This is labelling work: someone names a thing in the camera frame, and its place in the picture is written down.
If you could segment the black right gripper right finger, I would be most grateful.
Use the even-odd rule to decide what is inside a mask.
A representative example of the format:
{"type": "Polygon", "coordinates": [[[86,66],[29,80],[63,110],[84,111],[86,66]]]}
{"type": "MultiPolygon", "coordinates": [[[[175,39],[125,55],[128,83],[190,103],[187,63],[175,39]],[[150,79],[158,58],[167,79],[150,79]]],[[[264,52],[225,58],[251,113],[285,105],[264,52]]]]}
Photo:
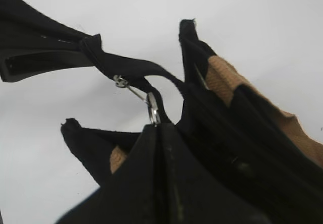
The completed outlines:
{"type": "Polygon", "coordinates": [[[222,185],[172,124],[159,125],[166,161],[169,223],[269,223],[260,210],[222,185]]]}

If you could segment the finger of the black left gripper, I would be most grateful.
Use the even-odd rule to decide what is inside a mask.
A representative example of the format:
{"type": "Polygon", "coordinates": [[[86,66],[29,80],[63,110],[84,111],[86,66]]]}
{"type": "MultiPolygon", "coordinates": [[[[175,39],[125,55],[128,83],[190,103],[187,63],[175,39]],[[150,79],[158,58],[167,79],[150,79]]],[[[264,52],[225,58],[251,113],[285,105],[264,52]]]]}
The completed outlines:
{"type": "Polygon", "coordinates": [[[1,80],[3,82],[19,82],[47,72],[92,66],[93,63],[79,51],[1,50],[1,80]]]}

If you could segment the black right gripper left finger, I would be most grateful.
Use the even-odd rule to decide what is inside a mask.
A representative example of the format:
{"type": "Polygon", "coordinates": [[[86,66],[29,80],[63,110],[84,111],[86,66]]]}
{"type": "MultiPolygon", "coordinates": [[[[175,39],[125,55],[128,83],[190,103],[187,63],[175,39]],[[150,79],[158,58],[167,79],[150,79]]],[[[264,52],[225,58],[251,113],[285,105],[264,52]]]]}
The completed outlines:
{"type": "Polygon", "coordinates": [[[161,223],[159,126],[127,133],[65,123],[61,133],[99,188],[60,223],[161,223]]]}

